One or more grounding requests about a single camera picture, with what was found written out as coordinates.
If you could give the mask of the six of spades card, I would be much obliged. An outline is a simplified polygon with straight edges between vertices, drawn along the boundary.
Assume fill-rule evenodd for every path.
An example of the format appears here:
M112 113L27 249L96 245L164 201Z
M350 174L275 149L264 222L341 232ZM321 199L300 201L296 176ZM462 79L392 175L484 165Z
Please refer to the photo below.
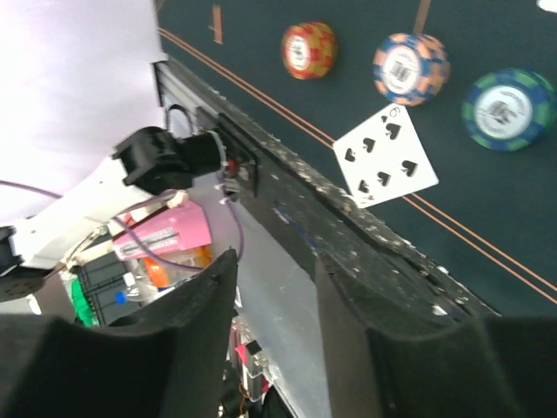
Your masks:
M375 206L439 183L408 110L390 104L333 144L358 208Z

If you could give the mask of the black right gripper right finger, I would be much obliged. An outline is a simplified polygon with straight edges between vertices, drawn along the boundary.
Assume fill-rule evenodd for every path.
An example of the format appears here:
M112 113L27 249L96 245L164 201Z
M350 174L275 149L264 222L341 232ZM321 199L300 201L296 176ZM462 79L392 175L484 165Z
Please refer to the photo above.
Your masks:
M553 417L556 321L442 324L316 264L328 397L335 417Z

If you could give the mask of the orange poker chip stack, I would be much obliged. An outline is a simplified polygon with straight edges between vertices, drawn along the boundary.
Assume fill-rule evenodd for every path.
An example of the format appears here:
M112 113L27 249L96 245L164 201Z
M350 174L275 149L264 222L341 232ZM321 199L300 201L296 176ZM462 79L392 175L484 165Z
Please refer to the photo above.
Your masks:
M332 28L319 21L290 26L281 42L288 73L300 80L325 77L335 64L338 40Z

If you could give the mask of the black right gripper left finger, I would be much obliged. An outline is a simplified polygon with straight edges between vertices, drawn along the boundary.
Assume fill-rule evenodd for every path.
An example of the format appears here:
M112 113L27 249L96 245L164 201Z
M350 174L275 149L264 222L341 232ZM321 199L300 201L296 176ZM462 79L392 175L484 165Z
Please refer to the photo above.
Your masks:
M227 250L109 327L3 315L2 416L216 416L237 270L237 254Z

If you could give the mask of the green poker chip stack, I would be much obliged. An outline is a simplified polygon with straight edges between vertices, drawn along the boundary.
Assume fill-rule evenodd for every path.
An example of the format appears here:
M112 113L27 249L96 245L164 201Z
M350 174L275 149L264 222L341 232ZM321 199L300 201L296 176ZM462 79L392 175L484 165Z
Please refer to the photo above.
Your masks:
M541 139L555 123L556 88L537 71L493 71L471 86L461 119L477 144L515 152Z

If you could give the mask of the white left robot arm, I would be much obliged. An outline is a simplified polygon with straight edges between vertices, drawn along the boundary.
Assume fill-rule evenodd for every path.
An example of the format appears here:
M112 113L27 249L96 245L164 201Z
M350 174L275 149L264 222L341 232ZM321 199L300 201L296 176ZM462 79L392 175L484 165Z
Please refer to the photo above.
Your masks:
M191 188L225 162L215 131L189 138L154 126L136 131L63 197L30 219L2 226L1 274L42 279L102 224L149 199Z

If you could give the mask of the pink box in background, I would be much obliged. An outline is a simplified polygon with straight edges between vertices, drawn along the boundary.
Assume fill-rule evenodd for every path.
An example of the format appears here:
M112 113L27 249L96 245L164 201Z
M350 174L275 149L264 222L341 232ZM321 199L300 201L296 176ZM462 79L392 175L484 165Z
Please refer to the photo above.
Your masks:
M139 208L118 217L156 255L212 243L204 209L193 201L173 208L159 205L156 211Z

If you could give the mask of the orange packet in background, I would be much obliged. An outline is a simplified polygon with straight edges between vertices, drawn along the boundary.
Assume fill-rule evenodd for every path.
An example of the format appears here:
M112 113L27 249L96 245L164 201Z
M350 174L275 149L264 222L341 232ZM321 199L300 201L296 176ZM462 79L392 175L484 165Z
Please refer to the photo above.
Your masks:
M209 246L199 246L158 255L161 260L151 257L142 258L144 272L151 283L158 288L166 288L183 280L191 279L212 263L212 250Z

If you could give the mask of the dark plastic crate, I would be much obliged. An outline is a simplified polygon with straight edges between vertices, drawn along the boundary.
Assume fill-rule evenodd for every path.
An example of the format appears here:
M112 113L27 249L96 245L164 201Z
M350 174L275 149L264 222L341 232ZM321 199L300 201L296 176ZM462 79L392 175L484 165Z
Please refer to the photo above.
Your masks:
M74 267L70 296L76 316L86 327L108 326L140 305L124 301L124 274L127 268L114 253Z

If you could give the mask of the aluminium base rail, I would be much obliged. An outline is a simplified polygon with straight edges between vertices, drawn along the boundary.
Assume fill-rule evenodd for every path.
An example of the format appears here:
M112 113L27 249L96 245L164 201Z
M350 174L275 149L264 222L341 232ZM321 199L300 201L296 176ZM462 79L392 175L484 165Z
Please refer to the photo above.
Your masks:
M229 181L245 236L238 332L262 348L262 368L297 417L335 417L328 397L316 264L327 255L352 278L412 313L453 324L489 308L302 158L182 65L156 67L167 104L191 112L252 155Z

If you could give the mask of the blue capped bottle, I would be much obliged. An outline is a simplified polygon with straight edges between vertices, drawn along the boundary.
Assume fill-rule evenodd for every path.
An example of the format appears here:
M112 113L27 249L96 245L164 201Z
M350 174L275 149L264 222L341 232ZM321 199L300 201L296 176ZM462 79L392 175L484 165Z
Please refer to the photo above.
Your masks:
M115 293L115 301L120 305L127 302L139 303L144 301L144 294L137 287L128 287Z

